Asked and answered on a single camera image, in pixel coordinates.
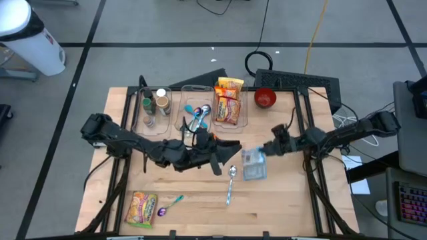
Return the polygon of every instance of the white trash can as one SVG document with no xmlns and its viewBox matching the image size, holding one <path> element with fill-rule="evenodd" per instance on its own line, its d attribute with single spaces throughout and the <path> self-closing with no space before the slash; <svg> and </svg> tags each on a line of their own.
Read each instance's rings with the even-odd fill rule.
<svg viewBox="0 0 427 240">
<path fill-rule="evenodd" d="M 65 69 L 65 52 L 26 0 L 0 0 L 0 42 L 52 76 Z"/>
</svg>

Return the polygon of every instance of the ramen noodle package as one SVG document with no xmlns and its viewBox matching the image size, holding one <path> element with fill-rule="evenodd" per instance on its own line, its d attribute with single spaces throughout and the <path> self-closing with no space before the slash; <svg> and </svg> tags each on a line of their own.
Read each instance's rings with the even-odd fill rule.
<svg viewBox="0 0 427 240">
<path fill-rule="evenodd" d="M 231 97 L 232 99 L 238 98 L 238 92 L 236 89 L 225 89 L 222 87 L 215 87 L 215 93 L 218 97 Z"/>
<path fill-rule="evenodd" d="M 156 194 L 147 194 L 140 191 L 134 191 L 125 222 L 132 226 L 152 229 L 156 203 Z"/>
<path fill-rule="evenodd" d="M 245 81 L 231 77 L 218 77 L 218 85 L 225 89 L 236 89 L 239 95 Z"/>
<path fill-rule="evenodd" d="M 229 97 L 218 99 L 216 121 L 223 121 L 236 125 L 239 119 L 240 102 Z"/>
</svg>

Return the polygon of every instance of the wooden tabletop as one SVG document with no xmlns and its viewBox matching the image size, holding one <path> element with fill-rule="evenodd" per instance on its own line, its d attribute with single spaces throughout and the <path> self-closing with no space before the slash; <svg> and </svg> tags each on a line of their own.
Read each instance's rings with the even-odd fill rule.
<svg viewBox="0 0 427 240">
<path fill-rule="evenodd" d="M 315 88 L 315 90 L 326 96 L 323 88 Z M 110 115 L 116 123 L 121 121 L 126 91 L 125 87 L 109 90 L 104 113 Z M 244 149 L 251 149 L 272 140 L 274 136 L 270 129 L 280 123 L 289 123 L 292 108 L 295 107 L 292 93 L 277 92 L 276 94 L 278 100 L 273 107 L 260 109 L 252 100 L 254 92 L 248 92 L 248 125 L 241 130 L 241 133 L 218 132 L 215 125 L 211 126 L 210 131 L 216 133 L 221 139 L 240 140 Z M 180 92 L 173 92 L 172 126 L 169 139 L 180 139 L 180 132 L 173 126 L 179 112 L 180 96 Z M 131 102 L 130 113 L 133 113 L 134 101 L 135 99 Z M 316 127 L 324 131 L 333 130 L 334 124 L 328 102 L 314 93 L 310 93 L 310 101 Z M 305 109 L 302 98 L 301 102 L 302 109 Z M 127 129 L 130 129 L 131 117 L 129 114 Z M 300 135 L 296 116 L 290 127 L 290 134 Z M 337 150 L 331 155 L 341 157 Z M 91 169 L 105 157 L 105 148 L 95 149 Z M 316 236 L 308 182 L 306 173 L 302 169 L 302 161 L 301 152 L 288 153 L 283 157 L 268 157 L 267 179 L 243 181 L 240 152 L 222 167 L 223 175 L 215 176 L 209 165 L 178 173 L 173 170 L 173 167 L 162 169 L 151 161 L 147 164 L 147 173 L 143 173 L 142 154 L 134 151 L 120 234 L 169 235 L 170 230 L 176 230 L 177 235 L 191 236 L 261 236 L 263 231 L 269 231 L 271 236 Z M 113 161 L 106 163 L 87 182 L 76 231 L 86 227 L 105 202 L 112 163 Z M 332 205 L 347 224 L 358 231 L 342 163 L 330 157 L 325 159 L 323 164 Z M 230 206 L 227 206 L 226 198 L 230 182 L 227 171 L 230 165 L 237 166 L 239 172 L 234 178 Z M 123 221 L 134 191 L 157 194 L 159 198 L 157 208 L 171 203 L 179 195 L 185 197 L 168 209 L 164 217 L 156 216 L 153 220 L 153 229 L 143 229 L 132 227 Z M 324 208 L 320 201 L 319 205 L 323 230 L 327 232 Z M 115 204 L 111 208 L 109 230 L 113 229 L 116 210 Z"/>
</svg>

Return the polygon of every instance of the computer monitor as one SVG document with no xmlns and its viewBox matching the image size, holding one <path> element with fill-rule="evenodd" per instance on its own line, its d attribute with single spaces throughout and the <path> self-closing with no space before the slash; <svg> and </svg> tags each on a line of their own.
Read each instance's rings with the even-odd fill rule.
<svg viewBox="0 0 427 240">
<path fill-rule="evenodd" d="M 416 116 L 427 119 L 427 76 L 415 83 L 408 81 L 407 84 L 409 91 L 413 94 L 412 101 Z"/>
</svg>

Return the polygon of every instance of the black floor tape line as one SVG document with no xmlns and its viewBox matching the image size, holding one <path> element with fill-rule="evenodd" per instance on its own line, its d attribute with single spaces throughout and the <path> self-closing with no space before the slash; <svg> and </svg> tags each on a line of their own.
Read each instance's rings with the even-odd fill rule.
<svg viewBox="0 0 427 240">
<path fill-rule="evenodd" d="M 49 144 L 49 148 L 47 149 L 45 160 L 41 166 L 40 174 L 37 178 L 37 182 L 35 183 L 34 190 L 28 202 L 27 209 L 25 210 L 25 214 L 22 219 L 21 226 L 19 226 L 19 230 L 16 236 L 16 239 L 18 240 L 25 239 L 25 236 L 27 235 L 28 228 L 30 226 L 31 220 L 35 212 L 35 208 L 37 206 L 37 203 L 39 202 L 41 191 L 43 190 L 43 185 L 45 184 L 45 181 L 46 181 L 47 173 L 49 172 L 49 168 L 52 164 L 53 156 L 58 146 L 59 138 L 64 128 L 65 120 L 67 119 L 71 102 L 73 101 L 75 90 L 77 89 L 77 86 L 79 83 L 81 72 L 83 71 L 83 67 L 85 66 L 87 54 L 89 53 L 89 49 L 90 49 L 90 44 L 93 41 L 93 37 L 95 36 L 99 19 L 101 18 L 102 11 L 105 6 L 105 1 L 106 0 L 101 0 L 99 2 L 99 6 L 95 14 L 95 18 L 93 20 L 91 29 L 89 31 L 89 35 L 87 36 L 87 40 L 83 48 L 79 63 L 77 64 L 77 69 L 75 70 L 73 80 L 68 90 L 67 97 L 65 98 L 65 102 L 62 107 L 59 120 L 56 124 L 55 131 L 53 132 L 52 140 Z"/>
<path fill-rule="evenodd" d="M 59 43 L 62 47 L 83 47 L 84 43 Z M 310 43 L 261 43 L 260 47 L 308 47 Z M 92 43 L 91 47 L 127 47 L 127 48 L 160 48 L 160 47 L 257 47 L 258 42 L 193 42 L 193 43 Z M 407 43 L 313 43 L 313 47 L 330 48 L 400 48 Z"/>
<path fill-rule="evenodd" d="M 396 23 L 399 27 L 399 30 L 403 36 L 403 39 L 408 44 L 409 52 L 411 52 L 411 56 L 415 62 L 416 67 L 418 68 L 418 71 L 420 72 L 421 77 L 427 75 L 426 69 L 424 68 L 424 64 L 422 63 L 420 56 L 415 50 L 415 46 L 411 41 L 411 38 L 409 37 L 409 34 L 402 22 L 402 19 L 399 16 L 398 10 L 396 9 L 396 6 L 394 5 L 392 0 L 387 0 L 387 4 L 392 11 L 394 20 L 396 20 Z"/>
</svg>

